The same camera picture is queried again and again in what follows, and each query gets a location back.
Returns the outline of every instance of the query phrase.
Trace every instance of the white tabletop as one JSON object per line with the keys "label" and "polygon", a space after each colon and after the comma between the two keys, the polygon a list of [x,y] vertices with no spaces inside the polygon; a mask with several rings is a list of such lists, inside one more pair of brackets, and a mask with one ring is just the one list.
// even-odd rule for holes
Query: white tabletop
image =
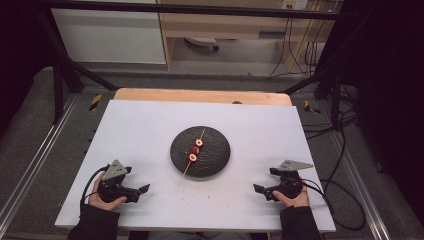
{"label": "white tabletop", "polygon": [[[207,179],[181,178],[172,164],[174,138],[193,126],[225,135],[231,156],[227,166]],[[311,163],[295,107],[217,103],[112,100],[106,109],[55,225],[72,228],[79,221],[79,200],[90,176],[118,159],[131,166],[123,185],[151,184],[138,203],[123,204],[119,226],[128,230],[280,231],[283,203],[266,201],[253,189],[279,183],[269,174],[285,159]],[[315,168],[300,170],[321,186]],[[335,231],[322,197],[308,191],[322,232]]]}

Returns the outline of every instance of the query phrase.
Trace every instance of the black wire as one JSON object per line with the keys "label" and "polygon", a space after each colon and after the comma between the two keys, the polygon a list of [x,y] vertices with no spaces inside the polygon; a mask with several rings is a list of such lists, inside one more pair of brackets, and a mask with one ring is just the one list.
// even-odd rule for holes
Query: black wire
{"label": "black wire", "polygon": [[272,74],[275,72],[275,70],[277,70],[278,66],[280,66],[281,60],[283,59],[283,54],[284,54],[284,45],[286,43],[286,32],[287,32],[287,27],[289,25],[289,19],[287,18],[287,22],[286,22],[286,28],[284,29],[284,36],[283,36],[283,49],[281,50],[281,55],[280,55],[280,60],[278,60],[277,66],[275,66],[274,70],[272,71],[271,74],[269,74],[269,76],[267,77],[267,79],[273,78],[271,77]]}
{"label": "black wire", "polygon": [[90,177],[90,180],[88,180],[88,183],[87,183],[87,185],[85,185],[85,188],[84,188],[84,191],[83,191],[83,193],[82,193],[82,197],[81,197],[81,200],[80,200],[80,211],[82,211],[82,208],[83,208],[83,206],[84,206],[84,202],[85,202],[85,199],[86,199],[86,194],[87,194],[87,189],[88,189],[88,187],[90,186],[90,184],[91,184],[91,182],[93,181],[93,179],[94,179],[94,177],[96,177],[97,176],[97,174],[99,174],[99,172],[101,172],[101,171],[106,171],[107,169],[109,168],[109,164],[106,166],[106,167],[102,167],[102,168],[100,168],[99,170],[97,170],[91,177]]}
{"label": "black wire", "polygon": [[[341,117],[340,122],[343,122],[343,118],[344,118],[345,114],[348,113],[348,112],[349,111],[344,112],[342,114],[342,117]],[[336,166],[334,166],[333,171],[331,172],[330,177],[328,178],[328,182],[327,182],[327,184],[324,187],[324,193],[327,192],[328,184],[329,184],[329,182],[331,182],[331,179],[334,177],[334,174],[336,173],[337,169],[339,168],[339,165],[342,162],[342,159],[343,159],[343,156],[344,156],[344,152],[345,152],[345,149],[346,149],[346,137],[345,137],[345,134],[344,134],[343,127],[344,127],[343,124],[341,124],[341,126],[340,126],[340,134],[342,135],[342,142],[343,142],[342,143],[342,151],[340,153],[339,159],[337,160]]]}
{"label": "black wire", "polygon": [[274,75],[274,76],[272,76],[272,77],[269,77],[268,79],[271,79],[271,78],[275,78],[275,77],[278,77],[278,76],[284,76],[284,75],[294,75],[294,74],[305,74],[305,72],[295,72],[295,73],[281,73],[281,74],[277,74],[277,75]]}
{"label": "black wire", "polygon": [[99,192],[92,192],[92,193],[88,194],[87,196],[85,196],[85,197],[84,197],[84,201],[85,201],[85,199],[87,199],[89,196],[94,195],[94,194],[96,194],[96,193],[99,193]]}
{"label": "black wire", "polygon": [[304,72],[304,71],[302,70],[302,68],[300,67],[299,62],[297,62],[297,59],[296,59],[296,57],[294,56],[294,54],[293,54],[293,52],[292,52],[292,50],[291,50],[291,46],[290,46],[291,40],[290,40],[290,38],[291,38],[291,30],[292,30],[292,28],[293,28],[293,18],[289,18],[289,19],[290,19],[290,30],[289,30],[289,52],[290,52],[290,55],[292,56],[292,58],[293,58],[294,62],[296,63],[297,67],[299,68],[299,70],[300,70],[303,74],[305,74],[306,76],[308,76],[308,74],[307,74],[306,72]]}
{"label": "black wire", "polygon": [[[357,116],[356,115],[352,115],[352,116],[347,117],[345,119],[345,121],[342,122],[341,124],[343,126],[347,126],[347,125],[350,125],[352,122],[354,122],[353,120],[356,120],[356,119],[357,119]],[[334,129],[334,127],[332,126],[331,123],[320,123],[320,124],[310,124],[310,125],[306,125],[305,124],[305,125],[302,125],[302,126],[303,127],[323,127],[323,126],[329,126],[328,128],[321,129],[321,130],[304,129],[304,132],[305,133],[320,132],[320,131],[326,130],[326,129]]]}
{"label": "black wire", "polygon": [[333,205],[331,204],[331,202],[328,200],[328,198],[327,198],[327,196],[325,196],[325,194],[321,191],[321,189],[318,187],[318,188],[316,188],[316,187],[314,187],[314,186],[311,186],[311,185],[309,185],[309,184],[307,184],[307,183],[304,183],[304,182],[302,182],[302,184],[304,185],[304,186],[306,186],[306,187],[308,187],[308,188],[310,188],[310,189],[312,189],[312,190],[314,190],[314,191],[316,191],[317,193],[319,193],[321,196],[322,196],[322,198],[324,199],[324,201],[325,201],[325,203],[327,204],[327,206],[328,206],[328,209],[330,210],[330,213],[331,213],[331,216],[333,216],[334,215],[334,207],[333,207]]}
{"label": "black wire", "polygon": [[[357,120],[357,116],[356,115],[353,115],[353,116],[349,117],[349,119],[346,120],[345,122],[341,122],[340,125],[342,127],[345,127],[345,126],[348,126],[348,125],[356,122],[356,120]],[[328,128],[320,129],[320,130],[305,129],[304,132],[305,133],[315,133],[315,132],[317,133],[316,135],[309,136],[309,137],[306,138],[307,140],[310,140],[310,139],[316,138],[318,136],[321,136],[321,135],[323,135],[325,133],[331,132],[332,130],[335,130],[336,128],[337,128],[337,126],[330,126]]]}
{"label": "black wire", "polygon": [[356,204],[359,206],[359,209],[361,210],[362,222],[361,222],[361,225],[359,225],[358,227],[349,227],[349,226],[346,226],[345,224],[342,224],[341,222],[339,222],[337,219],[335,219],[333,217],[334,222],[336,224],[338,224],[340,227],[343,227],[343,228],[348,229],[348,230],[351,230],[351,231],[359,231],[359,230],[363,229],[365,227],[365,224],[367,222],[367,219],[366,219],[365,209],[362,206],[362,204],[359,202],[359,200],[352,193],[350,193],[346,188],[344,188],[343,186],[341,186],[337,182],[334,182],[334,181],[331,181],[331,180],[328,180],[328,179],[321,179],[321,182],[326,182],[327,185],[329,183],[332,183],[332,184],[338,186],[340,189],[342,189],[347,195],[349,195],[356,202]]}

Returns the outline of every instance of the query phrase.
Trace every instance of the metal rail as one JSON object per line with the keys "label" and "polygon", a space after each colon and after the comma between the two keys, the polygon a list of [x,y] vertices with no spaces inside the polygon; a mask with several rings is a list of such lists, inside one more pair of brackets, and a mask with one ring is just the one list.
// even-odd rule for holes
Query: metal rail
{"label": "metal rail", "polygon": [[[318,103],[321,112],[323,113],[327,122],[330,122],[331,117],[328,103],[324,100],[318,101]],[[337,144],[337,147],[341,151],[343,145],[341,133],[333,131],[332,134]],[[346,174],[348,175],[352,183],[356,196],[364,207],[365,213],[367,215],[368,225],[374,235],[374,238],[376,240],[389,240],[390,236],[386,229],[386,225],[381,219],[380,213],[378,212],[377,207],[375,206],[374,201],[372,200],[372,197],[368,192],[364,180],[359,174],[347,147],[345,148],[342,164],[346,170]]]}
{"label": "metal rail", "polygon": [[78,98],[78,95],[76,94],[69,98],[69,100],[67,101],[65,105],[65,111],[62,117],[60,118],[58,123],[56,125],[53,125],[52,128],[50,129],[49,133],[47,134],[46,138],[44,139],[43,143],[41,144],[40,148],[38,149],[31,163],[29,164],[27,170],[23,174],[21,180],[15,187],[15,190],[10,195],[9,199],[7,200],[3,209],[1,210],[0,239],[2,239],[3,235],[6,233],[6,230],[9,227],[10,223],[12,222],[13,217],[18,211],[32,183],[37,177],[37,174],[40,171],[41,167],[43,166],[43,163],[46,160],[48,154],[50,153],[50,150],[52,149],[57,137],[59,136],[66,121],[68,120],[77,98]]}

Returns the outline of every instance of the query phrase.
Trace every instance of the gray carpet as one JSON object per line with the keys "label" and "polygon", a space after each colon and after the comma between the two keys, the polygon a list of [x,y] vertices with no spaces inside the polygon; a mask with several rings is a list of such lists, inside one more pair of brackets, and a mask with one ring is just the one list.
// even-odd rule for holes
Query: gray carpet
{"label": "gray carpet", "polygon": [[[291,86],[298,79],[264,80],[259,77],[196,76],[196,75],[137,75],[103,74],[111,82],[125,87],[171,88],[171,89],[208,89],[274,92]],[[303,92],[310,92],[309,86]],[[37,75],[23,108],[13,119],[8,131],[0,139],[0,204],[3,206],[12,193],[14,186],[25,171],[43,138],[46,136],[53,119],[52,78],[48,72]],[[63,132],[57,139],[44,166],[35,179],[7,233],[32,233],[64,235],[67,230],[54,226],[59,213],[59,203],[65,199],[79,166],[84,159],[84,151],[90,146],[89,139],[94,136],[107,102],[113,93],[103,94],[96,111],[88,108],[95,94],[81,94]],[[303,100],[294,100],[303,124],[325,123],[321,114],[304,111]],[[319,106],[311,100],[311,106]],[[376,203],[386,227],[394,239],[424,239],[424,230],[405,202],[389,175],[376,170],[376,162],[368,149],[361,129],[351,125],[345,129],[347,146],[353,155],[360,174]],[[309,142],[318,175],[327,178],[339,157],[331,134],[314,138]],[[334,180],[352,191],[343,166],[337,171]],[[329,188],[329,198],[333,203],[335,218],[340,222],[357,226],[361,214],[357,206],[343,192],[334,186]],[[337,226],[336,233],[326,234],[328,239],[373,239],[370,228],[349,231]]]}

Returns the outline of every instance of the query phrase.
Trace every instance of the human hand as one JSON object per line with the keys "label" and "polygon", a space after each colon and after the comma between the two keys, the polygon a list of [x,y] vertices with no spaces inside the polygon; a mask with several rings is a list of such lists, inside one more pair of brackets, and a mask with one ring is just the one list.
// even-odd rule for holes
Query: human hand
{"label": "human hand", "polygon": [[125,196],[122,196],[113,202],[110,202],[110,203],[104,202],[100,198],[99,194],[97,193],[97,189],[99,188],[100,182],[102,181],[102,178],[104,175],[105,175],[105,172],[102,172],[100,176],[97,178],[97,180],[94,182],[92,194],[88,198],[88,204],[103,210],[112,211],[115,208],[117,208],[119,205],[124,203],[127,200],[127,198]]}
{"label": "human hand", "polygon": [[306,189],[306,186],[303,186],[302,191],[299,193],[299,195],[293,199],[286,197],[286,195],[282,194],[277,190],[274,190],[272,194],[278,200],[282,201],[286,205],[286,207],[305,207],[309,206],[309,196]]}

